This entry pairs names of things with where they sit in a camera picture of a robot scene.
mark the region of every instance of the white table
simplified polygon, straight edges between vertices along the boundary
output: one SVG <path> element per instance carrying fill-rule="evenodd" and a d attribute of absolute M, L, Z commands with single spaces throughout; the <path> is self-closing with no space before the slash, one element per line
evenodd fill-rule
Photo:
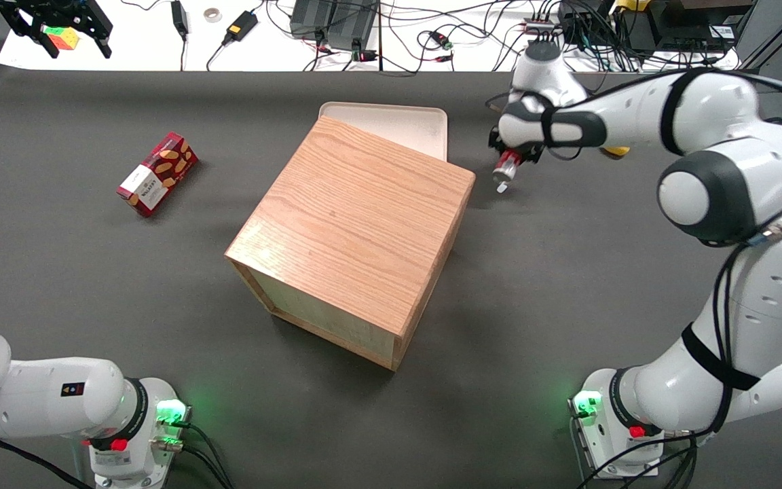
<path fill-rule="evenodd" d="M 149 7 L 153 0 L 127 0 Z M 180 37 L 171 24 L 170 0 L 161 0 L 156 6 L 144 12 L 137 7 L 121 3 L 119 0 L 97 0 L 99 6 L 107 14 L 114 25 L 111 31 L 109 45 L 113 50 L 111 59 L 103 58 L 95 43 L 81 34 L 77 49 L 63 50 L 59 58 L 52 59 L 41 46 L 33 43 L 28 37 L 18 37 L 10 33 L 0 53 L 0 64 L 24 69 L 77 69 L 77 71 L 178 71 L 180 69 L 180 53 L 183 47 Z M 255 10 L 259 23 L 239 43 L 230 44 L 215 59 L 211 65 L 213 71 L 300 71 L 316 55 L 314 46 L 300 39 L 292 38 L 274 26 L 276 22 L 286 31 L 289 28 L 288 16 L 280 10 L 291 12 L 295 0 L 279 0 L 276 2 L 260 2 L 260 0 L 182 0 L 183 8 L 189 17 L 189 43 L 186 49 L 186 71 L 204 71 L 208 59 L 220 46 L 227 26 L 236 19 L 243 10 Z M 407 10 L 407 7 L 421 7 L 440 12 L 458 10 L 471 5 L 486 3 L 484 0 L 387 0 L 388 5 L 382 7 L 383 14 L 390 14 L 394 19 L 417 19 L 428 14 Z M 503 38 L 508 32 L 506 43 L 512 43 L 513 49 L 523 50 L 531 36 L 521 36 L 522 19 L 530 18 L 533 9 L 539 9 L 540 0 L 510 2 L 503 15 L 498 19 L 500 10 L 505 3 L 491 6 L 488 16 L 488 31 L 496 22 L 494 36 Z M 223 19 L 215 24 L 209 24 L 204 19 L 204 10 L 208 8 L 220 10 Z M 464 22 L 481 27 L 484 23 L 487 6 L 455 15 Z M 416 37 L 422 31 L 436 29 L 443 24 L 459 24 L 460 21 L 441 16 L 428 20 L 391 20 L 382 18 L 382 44 L 386 57 L 386 71 L 400 71 L 388 60 L 412 71 L 419 66 L 419 61 L 407 53 L 406 47 L 416 56 L 421 55 L 422 48 L 416 43 Z M 367 49 L 378 49 L 378 17 L 375 28 L 367 43 Z M 392 33 L 399 36 L 406 46 Z M 462 29 L 450 37 L 454 42 L 454 69 L 456 71 L 491 71 L 497 62 L 500 50 L 503 54 L 506 48 L 493 39 L 477 39 L 469 36 Z M 435 58 L 447 54 L 427 52 L 424 58 Z M 681 60 L 690 56 L 689 53 L 656 53 L 664 59 Z M 511 71 L 515 65 L 515 53 L 506 57 L 498 71 Z M 568 65 L 575 71 L 598 71 L 598 62 L 592 56 L 584 55 L 580 50 L 565 54 Z M 339 71 L 347 64 L 350 56 L 342 52 L 328 58 L 320 59 L 317 71 Z M 692 57 L 692 61 L 701 60 L 701 55 Z M 718 66 L 731 69 L 738 64 L 734 50 L 730 52 Z M 657 71 L 663 69 L 664 62 L 645 62 L 636 66 L 642 71 Z M 611 59 L 611 68 L 619 68 Z M 349 71 L 376 71 L 378 62 L 353 62 Z M 423 62 L 421 71 L 452 71 L 450 62 Z"/>

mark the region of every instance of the wood grain surface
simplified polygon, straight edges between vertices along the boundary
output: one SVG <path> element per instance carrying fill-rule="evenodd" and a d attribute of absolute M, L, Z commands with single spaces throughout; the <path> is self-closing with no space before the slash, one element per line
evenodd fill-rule
<path fill-rule="evenodd" d="M 279 281 L 404 338 L 474 180 L 469 170 L 322 117 L 226 257 L 261 282 Z"/>

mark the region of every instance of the tape roll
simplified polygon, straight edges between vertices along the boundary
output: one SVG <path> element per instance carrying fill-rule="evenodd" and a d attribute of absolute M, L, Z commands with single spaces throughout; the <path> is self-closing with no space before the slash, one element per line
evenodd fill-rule
<path fill-rule="evenodd" d="M 214 22 L 219 22 L 221 19 L 223 19 L 223 14 L 219 11 L 219 9 L 207 9 L 204 10 L 204 19 L 207 22 L 214 24 Z"/>

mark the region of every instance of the rubik's cube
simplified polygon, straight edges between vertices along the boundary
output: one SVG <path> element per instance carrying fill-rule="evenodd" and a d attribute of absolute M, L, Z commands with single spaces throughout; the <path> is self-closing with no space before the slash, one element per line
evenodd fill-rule
<path fill-rule="evenodd" d="M 80 40 L 80 37 L 77 37 L 77 32 L 71 27 L 46 27 L 44 34 L 47 34 L 47 37 L 53 41 L 53 46 L 60 50 L 73 50 L 77 46 L 77 41 Z"/>

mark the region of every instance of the black strap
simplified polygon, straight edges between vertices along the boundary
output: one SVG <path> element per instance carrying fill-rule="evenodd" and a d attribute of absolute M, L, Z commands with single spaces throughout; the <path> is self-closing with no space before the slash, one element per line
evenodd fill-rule
<path fill-rule="evenodd" d="M 739 371 L 732 366 L 726 365 L 722 360 L 717 358 L 711 350 L 699 340 L 699 337 L 692 332 L 692 323 L 686 326 L 684 332 L 680 334 L 680 338 L 684 341 L 684 346 L 687 352 L 693 360 L 702 365 L 702 368 L 708 371 L 708 374 L 713 375 L 716 380 L 719 380 L 726 386 L 733 389 L 739 389 L 741 391 L 748 391 L 751 387 L 760 381 L 759 377 L 745 374 L 745 372 Z"/>
<path fill-rule="evenodd" d="M 555 114 L 557 111 L 557 108 L 553 102 L 551 102 L 551 99 L 539 92 L 524 92 L 521 94 L 521 99 L 524 99 L 525 96 L 535 97 L 537 100 L 539 100 L 539 103 L 541 103 L 543 107 L 540 116 L 542 123 L 542 143 L 548 148 L 555 147 L 555 140 L 553 140 L 553 136 L 551 134 L 551 120 L 553 114 Z"/>
<path fill-rule="evenodd" d="M 714 71 L 720 71 L 716 68 L 693 68 L 689 69 L 683 75 L 671 84 L 671 91 L 668 93 L 667 99 L 665 99 L 665 105 L 663 106 L 662 118 L 660 120 L 660 138 L 662 139 L 663 146 L 668 151 L 673 152 L 676 155 L 683 156 L 684 152 L 677 147 L 677 141 L 674 140 L 674 114 L 677 111 L 677 106 L 680 102 L 680 97 L 684 95 L 684 90 L 687 86 L 699 75 L 711 73 Z"/>

